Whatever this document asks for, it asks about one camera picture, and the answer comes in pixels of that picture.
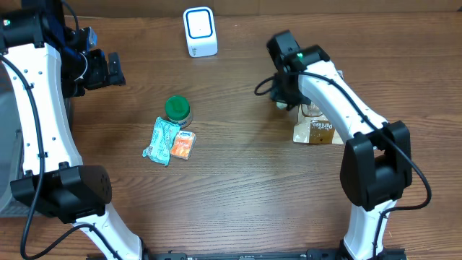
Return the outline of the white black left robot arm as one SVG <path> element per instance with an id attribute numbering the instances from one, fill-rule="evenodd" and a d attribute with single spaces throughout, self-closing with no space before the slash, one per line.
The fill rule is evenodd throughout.
<path id="1" fill-rule="evenodd" d="M 68 27 L 65 1 L 23 1 L 1 16 L 1 62 L 17 102 L 24 175 L 10 183 L 31 213 L 81 230 L 106 259 L 148 259 L 112 204 L 108 172 L 85 165 L 74 143 L 65 102 L 88 90 L 124 85 L 117 53 L 97 48 L 90 27 Z"/>

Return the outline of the orange tissue pack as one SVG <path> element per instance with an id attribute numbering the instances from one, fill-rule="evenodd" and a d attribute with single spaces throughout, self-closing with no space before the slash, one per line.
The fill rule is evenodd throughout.
<path id="1" fill-rule="evenodd" d="M 179 131 L 175 137 L 170 155 L 183 160 L 188 160 L 196 142 L 196 134 L 192 131 Z"/>

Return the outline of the teal tissue pack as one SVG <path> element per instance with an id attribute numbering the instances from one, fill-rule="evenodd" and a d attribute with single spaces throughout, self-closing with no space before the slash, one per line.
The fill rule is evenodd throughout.
<path id="1" fill-rule="evenodd" d="M 170 162 L 170 151 L 179 131 L 180 126 L 176 123 L 157 117 L 154 123 L 151 142 L 149 146 L 143 150 L 142 156 L 148 157 L 155 163 L 168 166 Z"/>

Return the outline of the small teal carton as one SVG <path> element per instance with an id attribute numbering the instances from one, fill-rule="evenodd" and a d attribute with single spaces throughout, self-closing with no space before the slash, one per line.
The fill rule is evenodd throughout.
<path id="1" fill-rule="evenodd" d="M 286 103 L 276 102 L 276 106 L 279 110 L 286 110 L 288 108 L 288 105 Z"/>

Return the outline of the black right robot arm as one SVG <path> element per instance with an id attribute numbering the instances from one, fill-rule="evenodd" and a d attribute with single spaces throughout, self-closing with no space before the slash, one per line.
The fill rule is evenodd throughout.
<path id="1" fill-rule="evenodd" d="M 271 97 L 289 106 L 311 101 L 344 142 L 340 182 L 352 203 L 349 227 L 337 259 L 401 259 L 388 250 L 383 235 L 390 214 L 412 182 L 410 133 L 406 125 L 388 122 L 349 87 L 318 45 L 268 44 L 276 67 Z"/>

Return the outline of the brown white snack pouch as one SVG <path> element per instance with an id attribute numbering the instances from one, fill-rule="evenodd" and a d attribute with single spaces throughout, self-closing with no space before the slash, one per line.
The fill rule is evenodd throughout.
<path id="1" fill-rule="evenodd" d="M 299 144 L 344 143 L 320 108 L 306 97 L 298 106 L 297 123 L 293 128 L 292 141 Z"/>

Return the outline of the green capped bottle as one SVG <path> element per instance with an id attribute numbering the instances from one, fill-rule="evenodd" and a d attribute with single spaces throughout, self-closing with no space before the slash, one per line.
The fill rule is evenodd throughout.
<path id="1" fill-rule="evenodd" d="M 165 112 L 168 119 L 178 124 L 182 129 L 192 122 L 192 112 L 189 101 L 180 95 L 170 97 L 165 103 Z"/>

